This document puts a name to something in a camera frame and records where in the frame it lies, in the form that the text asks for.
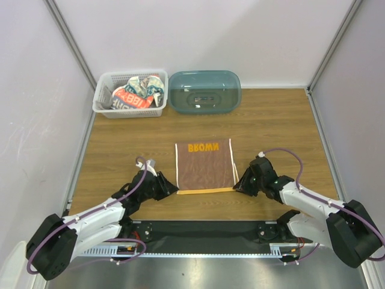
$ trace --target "white plastic basket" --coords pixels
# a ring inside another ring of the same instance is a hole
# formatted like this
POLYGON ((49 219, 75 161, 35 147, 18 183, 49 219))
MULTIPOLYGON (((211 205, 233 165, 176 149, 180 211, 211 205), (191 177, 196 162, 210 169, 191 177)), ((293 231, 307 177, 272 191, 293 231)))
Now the white plastic basket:
POLYGON ((92 109, 96 113, 101 113, 109 119, 122 119, 129 117, 156 117, 161 116, 163 108, 167 103, 168 95, 168 75, 164 70, 141 70, 141 71, 125 71, 125 72, 108 72, 104 73, 97 82, 96 91, 92 109), (131 110, 106 110, 102 104, 108 104, 111 101, 113 91, 127 84, 128 80, 133 76, 139 76, 139 79, 149 75, 158 75, 164 83, 163 103, 160 107, 154 108, 136 108, 131 110))

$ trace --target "wood tabletop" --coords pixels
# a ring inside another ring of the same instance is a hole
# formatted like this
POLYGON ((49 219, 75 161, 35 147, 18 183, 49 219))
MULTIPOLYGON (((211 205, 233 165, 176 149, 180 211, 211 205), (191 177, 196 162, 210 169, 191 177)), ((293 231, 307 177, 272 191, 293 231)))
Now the wood tabletop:
MULTIPOLYGON (((301 183, 337 198, 309 101, 302 89, 244 89, 240 106, 229 114, 185 115, 166 107, 161 117, 95 118, 79 175, 71 214, 109 198, 137 173, 136 156, 153 158, 155 169, 176 183, 175 146, 179 141, 231 138, 239 176, 260 151, 284 147, 304 162, 301 183)), ((296 177, 297 160, 285 152, 267 155, 278 175, 296 177)), ((274 220, 290 207, 263 193, 249 197, 227 193, 171 195, 148 200, 133 219, 274 220)))

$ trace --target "teal plastic bin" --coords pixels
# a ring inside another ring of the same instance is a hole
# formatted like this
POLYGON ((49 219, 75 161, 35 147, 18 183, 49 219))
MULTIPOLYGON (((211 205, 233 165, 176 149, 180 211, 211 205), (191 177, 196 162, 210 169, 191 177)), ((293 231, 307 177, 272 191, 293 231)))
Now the teal plastic bin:
POLYGON ((241 99, 239 78, 227 70, 178 72, 168 82, 168 103, 179 113, 229 113, 241 99))

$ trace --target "brown towel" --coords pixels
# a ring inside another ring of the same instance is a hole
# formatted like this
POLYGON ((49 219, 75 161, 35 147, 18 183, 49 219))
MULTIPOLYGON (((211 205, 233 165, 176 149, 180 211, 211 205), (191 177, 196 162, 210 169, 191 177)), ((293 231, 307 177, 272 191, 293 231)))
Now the brown towel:
POLYGON ((176 143, 178 194, 230 191, 238 181, 231 139, 176 143))

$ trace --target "white panel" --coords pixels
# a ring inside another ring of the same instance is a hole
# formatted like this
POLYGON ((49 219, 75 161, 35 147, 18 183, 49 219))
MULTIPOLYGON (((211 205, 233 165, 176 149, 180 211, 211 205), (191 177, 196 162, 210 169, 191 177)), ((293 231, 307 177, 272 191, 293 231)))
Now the white panel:
POLYGON ((347 198, 363 203, 383 234, 384 11, 384 1, 364 1, 314 90, 347 198))
POLYGON ((307 85, 352 0, 57 3, 96 78, 140 68, 227 69, 253 87, 307 85))
POLYGON ((2 0, 0 27, 1 267, 61 214, 92 91, 42 0, 2 0))

